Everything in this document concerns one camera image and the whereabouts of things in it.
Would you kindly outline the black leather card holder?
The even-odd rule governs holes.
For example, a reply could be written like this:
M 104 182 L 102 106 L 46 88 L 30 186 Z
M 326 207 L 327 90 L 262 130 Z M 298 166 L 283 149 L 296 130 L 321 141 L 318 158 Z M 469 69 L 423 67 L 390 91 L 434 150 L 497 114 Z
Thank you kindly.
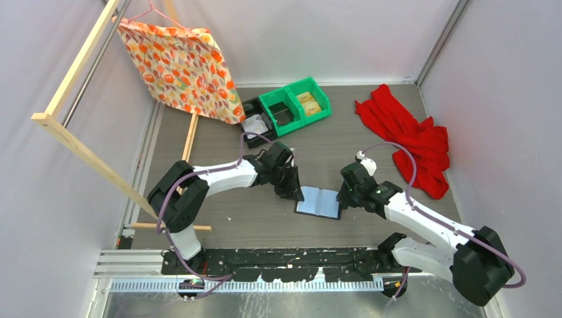
M 333 220 L 341 219 L 337 191 L 310 186 L 302 186 L 301 191 L 304 200 L 296 203 L 294 213 Z

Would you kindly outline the dark item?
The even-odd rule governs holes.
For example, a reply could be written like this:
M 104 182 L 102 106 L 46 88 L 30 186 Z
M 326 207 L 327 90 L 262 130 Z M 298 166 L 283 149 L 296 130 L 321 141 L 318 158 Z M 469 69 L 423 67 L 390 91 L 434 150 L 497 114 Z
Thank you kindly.
M 286 126 L 294 121 L 293 113 L 284 102 L 271 105 L 269 110 L 279 127 Z

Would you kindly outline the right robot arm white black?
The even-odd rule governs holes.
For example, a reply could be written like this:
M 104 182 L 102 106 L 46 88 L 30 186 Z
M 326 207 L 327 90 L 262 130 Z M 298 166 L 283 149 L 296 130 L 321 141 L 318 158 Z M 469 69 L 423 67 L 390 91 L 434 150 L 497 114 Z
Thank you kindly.
M 377 247 L 380 267 L 387 272 L 401 266 L 428 272 L 452 283 L 472 304 L 487 305 L 515 274 L 498 233 L 489 227 L 475 230 L 438 214 L 392 182 L 378 183 L 375 170 L 375 162 L 368 158 L 341 169 L 340 206 L 375 213 L 427 241 L 393 233 Z

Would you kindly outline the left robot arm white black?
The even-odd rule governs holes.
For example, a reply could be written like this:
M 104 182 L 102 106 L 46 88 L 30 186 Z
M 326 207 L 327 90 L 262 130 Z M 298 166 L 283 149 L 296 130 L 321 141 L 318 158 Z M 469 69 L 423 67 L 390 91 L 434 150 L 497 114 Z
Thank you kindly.
M 187 274 L 203 266 L 203 247 L 194 221 L 207 197 L 237 188 L 272 185 L 275 194 L 295 202 L 304 200 L 294 153 L 281 142 L 258 154 L 215 166 L 192 166 L 177 161 L 153 187 L 147 201 L 157 214 L 157 228 L 166 228 L 179 252 L 178 266 Z

